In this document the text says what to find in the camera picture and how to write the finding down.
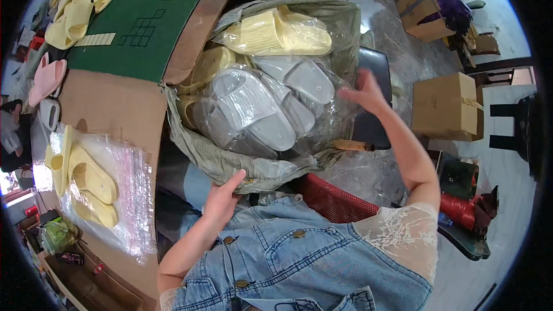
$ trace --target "white lace sleeve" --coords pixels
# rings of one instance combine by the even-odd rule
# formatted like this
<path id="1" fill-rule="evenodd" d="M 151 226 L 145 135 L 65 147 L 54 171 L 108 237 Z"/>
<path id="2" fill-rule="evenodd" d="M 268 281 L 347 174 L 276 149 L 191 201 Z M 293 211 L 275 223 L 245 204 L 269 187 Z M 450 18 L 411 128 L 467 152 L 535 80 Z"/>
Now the white lace sleeve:
<path id="1" fill-rule="evenodd" d="M 173 302 L 175 302 L 176 291 L 176 288 L 171 288 L 159 296 L 159 304 L 162 306 L 162 311 L 171 311 Z"/>
<path id="2" fill-rule="evenodd" d="M 380 208 L 377 215 L 354 223 L 354 227 L 370 245 L 433 284 L 438 262 L 438 214 L 431 205 Z"/>

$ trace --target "pink slipper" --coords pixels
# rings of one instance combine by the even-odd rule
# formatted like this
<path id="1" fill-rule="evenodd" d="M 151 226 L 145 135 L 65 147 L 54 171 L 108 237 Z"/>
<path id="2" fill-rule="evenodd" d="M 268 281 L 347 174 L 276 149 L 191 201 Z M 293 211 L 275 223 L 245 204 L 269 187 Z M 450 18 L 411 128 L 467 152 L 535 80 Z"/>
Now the pink slipper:
<path id="1" fill-rule="evenodd" d="M 35 107 L 38 103 L 52 94 L 60 86 L 67 69 L 67 60 L 56 60 L 49 63 L 48 52 L 40 59 L 35 84 L 29 92 L 29 105 Z"/>

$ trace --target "red mesh chair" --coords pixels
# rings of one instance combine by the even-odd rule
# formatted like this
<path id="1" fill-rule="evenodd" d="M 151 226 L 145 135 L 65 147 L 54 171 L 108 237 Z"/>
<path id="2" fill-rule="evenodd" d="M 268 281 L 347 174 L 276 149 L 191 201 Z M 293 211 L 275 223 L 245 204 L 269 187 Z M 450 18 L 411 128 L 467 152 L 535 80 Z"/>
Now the red mesh chair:
<path id="1" fill-rule="evenodd" d="M 375 216 L 378 207 L 329 184 L 309 173 L 294 179 L 289 186 L 304 196 L 309 208 L 335 224 L 360 221 Z"/>

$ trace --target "denim jacket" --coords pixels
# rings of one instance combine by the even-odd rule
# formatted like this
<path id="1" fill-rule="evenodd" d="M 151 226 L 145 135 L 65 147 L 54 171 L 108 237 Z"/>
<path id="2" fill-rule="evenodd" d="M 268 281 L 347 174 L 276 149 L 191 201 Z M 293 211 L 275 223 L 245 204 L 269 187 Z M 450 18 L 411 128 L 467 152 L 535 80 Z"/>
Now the denim jacket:
<path id="1" fill-rule="evenodd" d="M 332 224 L 291 198 L 242 210 L 174 291 L 172 309 L 231 310 L 237 297 L 242 310 L 420 310 L 432 291 L 428 277 L 385 248 L 422 240 L 409 231 L 386 237 L 397 223 L 379 221 L 381 233 L 360 234 L 366 223 Z M 419 233 L 420 245 L 435 251 Z"/>

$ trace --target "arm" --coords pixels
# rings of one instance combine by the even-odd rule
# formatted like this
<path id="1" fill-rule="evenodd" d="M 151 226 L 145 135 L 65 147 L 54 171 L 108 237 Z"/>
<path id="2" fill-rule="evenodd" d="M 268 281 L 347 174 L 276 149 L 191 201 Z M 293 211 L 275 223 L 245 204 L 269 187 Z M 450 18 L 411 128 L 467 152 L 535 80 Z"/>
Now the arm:
<path id="1" fill-rule="evenodd" d="M 211 249 L 217 234 L 231 219 L 239 196 L 232 192 L 245 178 L 239 170 L 223 186 L 211 186 L 204 215 L 165 254 L 158 267 L 158 291 L 163 293 L 180 286 L 190 268 L 205 251 Z"/>
<path id="2" fill-rule="evenodd" d="M 403 182 L 411 191 L 407 204 L 425 202 L 439 212 L 440 184 L 432 160 L 411 130 L 390 108 L 373 74 L 360 69 L 357 82 L 360 90 L 341 89 L 338 94 L 375 114 L 382 123 L 394 149 Z"/>

